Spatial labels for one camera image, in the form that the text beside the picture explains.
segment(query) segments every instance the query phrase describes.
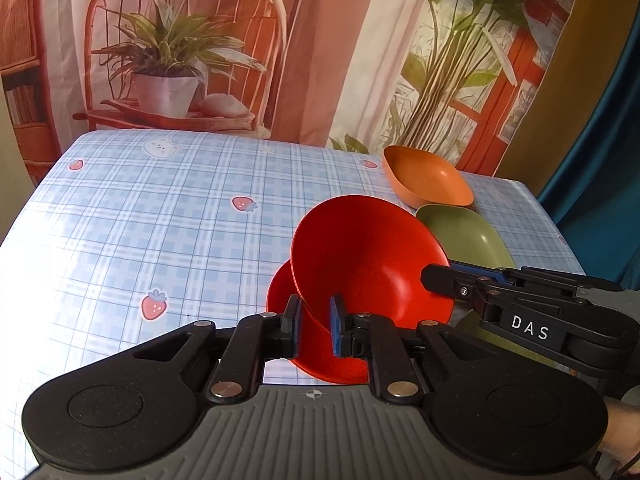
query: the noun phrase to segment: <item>table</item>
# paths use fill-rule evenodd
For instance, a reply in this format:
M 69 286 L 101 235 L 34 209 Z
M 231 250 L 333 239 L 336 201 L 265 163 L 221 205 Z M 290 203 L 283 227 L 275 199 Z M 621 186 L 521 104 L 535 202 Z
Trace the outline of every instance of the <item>table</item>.
M 582 272 L 522 184 L 465 179 L 517 266 Z M 375 156 L 160 130 L 78 139 L 0 247 L 0 478 L 36 465 L 20 413 L 37 386 L 194 320 L 262 311 L 300 219 L 342 194 L 406 208 Z M 166 295 L 155 320 L 150 292 Z M 317 383 L 286 361 L 265 380 Z

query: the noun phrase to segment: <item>white bear face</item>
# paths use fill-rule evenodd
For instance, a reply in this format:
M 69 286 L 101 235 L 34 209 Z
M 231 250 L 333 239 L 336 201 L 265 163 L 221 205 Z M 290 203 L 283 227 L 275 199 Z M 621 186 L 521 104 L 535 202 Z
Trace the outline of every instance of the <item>white bear face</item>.
M 148 140 L 144 143 L 143 147 L 149 155 L 157 158 L 169 158 L 182 149 L 178 144 L 172 144 L 168 137 Z

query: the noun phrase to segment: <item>printed backdrop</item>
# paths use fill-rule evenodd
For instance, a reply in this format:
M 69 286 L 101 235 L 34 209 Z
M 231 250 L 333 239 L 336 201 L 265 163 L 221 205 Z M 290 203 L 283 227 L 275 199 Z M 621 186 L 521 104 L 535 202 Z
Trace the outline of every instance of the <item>printed backdrop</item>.
M 493 174 L 572 3 L 0 0 L 0 73 L 36 184 L 83 133 L 150 126 L 373 154 L 404 144 Z M 156 50 L 163 62 L 185 38 L 203 52 L 194 91 L 132 84 L 166 20 L 177 39 Z M 149 113 L 165 95 L 187 116 Z

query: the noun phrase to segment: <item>teal curtain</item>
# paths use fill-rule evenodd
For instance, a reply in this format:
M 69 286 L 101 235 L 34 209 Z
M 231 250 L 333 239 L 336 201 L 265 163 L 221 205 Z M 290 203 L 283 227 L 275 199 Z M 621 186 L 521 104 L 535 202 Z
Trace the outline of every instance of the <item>teal curtain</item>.
M 640 12 L 593 115 L 538 200 L 587 274 L 640 289 Z

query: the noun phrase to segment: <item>chair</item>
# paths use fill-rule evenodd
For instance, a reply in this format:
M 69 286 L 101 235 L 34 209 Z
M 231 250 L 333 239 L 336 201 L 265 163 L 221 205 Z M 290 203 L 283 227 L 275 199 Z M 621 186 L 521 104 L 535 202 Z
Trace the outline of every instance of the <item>chair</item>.
M 241 101 L 255 116 L 249 122 L 246 118 L 230 120 L 221 118 L 217 123 L 209 118 L 205 128 L 194 126 L 193 118 L 185 120 L 167 118 L 166 127 L 171 129 L 200 131 L 264 132 L 264 115 L 271 91 L 274 67 L 278 56 L 284 55 L 287 41 L 286 10 L 282 0 L 169 0 L 177 6 L 184 3 L 183 11 L 205 16 L 215 16 L 230 23 L 231 35 L 244 41 L 243 51 L 262 63 L 266 70 L 258 72 L 241 66 L 232 68 L 233 78 L 211 75 L 207 93 L 228 93 Z M 104 55 L 93 51 L 125 41 L 127 38 L 116 26 L 122 19 L 109 10 L 120 12 L 140 12 L 149 16 L 153 0 L 91 0 L 88 6 L 84 28 L 84 98 L 86 110 L 74 114 L 77 120 L 87 120 L 91 130 L 99 125 L 111 128 L 165 127 L 164 124 L 144 124 L 140 118 L 122 111 L 131 102 L 132 88 L 128 76 L 116 76 L 110 80 L 112 66 L 100 65 Z M 120 105 L 116 109 L 105 102 Z

